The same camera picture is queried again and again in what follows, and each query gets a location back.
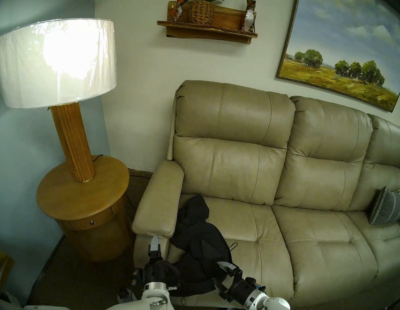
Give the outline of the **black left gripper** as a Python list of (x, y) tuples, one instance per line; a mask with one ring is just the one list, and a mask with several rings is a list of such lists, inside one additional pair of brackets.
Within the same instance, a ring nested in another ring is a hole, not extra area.
[(174, 291), (180, 288), (179, 270), (170, 262), (163, 260), (158, 235), (153, 235), (148, 250), (149, 262), (144, 268), (136, 268), (132, 285), (142, 285), (144, 290), (164, 289)]

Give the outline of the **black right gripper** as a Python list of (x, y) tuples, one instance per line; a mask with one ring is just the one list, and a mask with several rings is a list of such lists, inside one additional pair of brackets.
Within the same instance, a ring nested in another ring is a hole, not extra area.
[(256, 306), (261, 294), (265, 294), (265, 286), (260, 285), (256, 279), (247, 277), (243, 279), (243, 271), (233, 263), (216, 263), (228, 276), (233, 277), (233, 283), (227, 288), (219, 280), (213, 279), (213, 285), (219, 296), (228, 302), (236, 301), (245, 306)]

